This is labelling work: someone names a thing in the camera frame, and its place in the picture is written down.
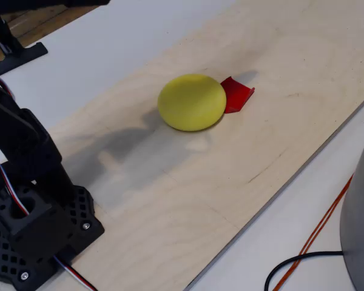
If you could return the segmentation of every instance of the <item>red object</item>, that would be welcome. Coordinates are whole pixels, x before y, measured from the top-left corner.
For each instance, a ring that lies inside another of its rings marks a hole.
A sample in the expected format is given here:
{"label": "red object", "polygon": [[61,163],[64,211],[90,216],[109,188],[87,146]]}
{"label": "red object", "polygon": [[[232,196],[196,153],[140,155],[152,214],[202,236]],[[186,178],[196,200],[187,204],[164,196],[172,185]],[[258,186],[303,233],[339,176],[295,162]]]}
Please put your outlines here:
{"label": "red object", "polygon": [[223,81],[221,85],[226,94],[225,113],[239,112],[243,108],[245,102],[247,102],[255,92],[255,88],[250,89],[233,80],[232,77]]}

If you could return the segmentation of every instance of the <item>yellow ball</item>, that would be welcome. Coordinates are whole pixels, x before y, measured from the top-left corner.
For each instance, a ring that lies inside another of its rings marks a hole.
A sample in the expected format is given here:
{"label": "yellow ball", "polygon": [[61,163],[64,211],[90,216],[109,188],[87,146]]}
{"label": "yellow ball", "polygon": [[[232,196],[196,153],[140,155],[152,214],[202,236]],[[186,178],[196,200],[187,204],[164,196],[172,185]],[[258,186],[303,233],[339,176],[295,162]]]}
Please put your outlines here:
{"label": "yellow ball", "polygon": [[193,132],[215,124],[223,115],[226,95],[215,79],[198,74],[169,82],[158,98],[158,110],[171,127]]}

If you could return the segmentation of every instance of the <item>white table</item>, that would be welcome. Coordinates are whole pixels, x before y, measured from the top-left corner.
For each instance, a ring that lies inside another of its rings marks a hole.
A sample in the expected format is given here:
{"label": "white table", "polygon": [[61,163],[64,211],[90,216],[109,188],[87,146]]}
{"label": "white table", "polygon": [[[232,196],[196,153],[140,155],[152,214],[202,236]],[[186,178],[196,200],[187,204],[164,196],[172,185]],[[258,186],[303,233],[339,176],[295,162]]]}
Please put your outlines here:
{"label": "white table", "polygon": [[[233,2],[112,1],[108,9],[100,7],[46,36],[42,42],[49,54],[4,79],[19,105],[50,128]],[[105,23],[113,25],[108,38],[98,34]],[[363,145],[364,109],[192,290],[262,290],[271,269],[298,254],[354,171]],[[340,207],[310,251],[340,249],[339,216]],[[342,258],[322,258],[302,263],[283,290],[349,291],[353,286]]]}
{"label": "white table", "polygon": [[[364,147],[364,108],[318,154],[228,251],[193,285],[193,291],[263,290],[269,272],[298,255],[354,172]],[[341,250],[342,202],[309,252]],[[273,278],[272,290],[288,267]],[[303,261],[283,291],[354,291],[342,257]]]}

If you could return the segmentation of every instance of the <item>black cable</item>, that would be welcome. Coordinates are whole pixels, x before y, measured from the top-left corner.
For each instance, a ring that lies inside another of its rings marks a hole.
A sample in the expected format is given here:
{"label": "black cable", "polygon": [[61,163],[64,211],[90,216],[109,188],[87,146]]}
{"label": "black cable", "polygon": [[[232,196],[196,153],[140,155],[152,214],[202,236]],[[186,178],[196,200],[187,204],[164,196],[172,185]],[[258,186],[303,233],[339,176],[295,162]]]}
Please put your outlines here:
{"label": "black cable", "polygon": [[306,258],[312,258],[313,256],[342,256],[344,255],[343,252],[340,250],[338,252],[314,252],[314,253],[305,253],[303,255],[294,256],[292,258],[287,259],[286,261],[283,261],[279,265],[277,265],[271,273],[268,275],[265,283],[265,291],[268,291],[269,283],[272,279],[272,277],[285,265],[288,265],[290,263],[293,263],[295,261],[299,261],[300,259],[306,259]]}

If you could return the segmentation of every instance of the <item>plywood surface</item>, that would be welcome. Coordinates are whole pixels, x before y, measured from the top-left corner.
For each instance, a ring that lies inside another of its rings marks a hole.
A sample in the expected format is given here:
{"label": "plywood surface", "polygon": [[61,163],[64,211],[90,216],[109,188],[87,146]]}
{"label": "plywood surface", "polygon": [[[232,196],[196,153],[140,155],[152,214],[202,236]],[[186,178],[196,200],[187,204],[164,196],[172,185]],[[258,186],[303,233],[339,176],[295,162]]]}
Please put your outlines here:
{"label": "plywood surface", "polygon": [[[156,103],[184,73],[256,92],[178,132]],[[106,228],[74,267],[99,290],[183,290],[363,100],[364,0],[240,1],[51,129]]]}

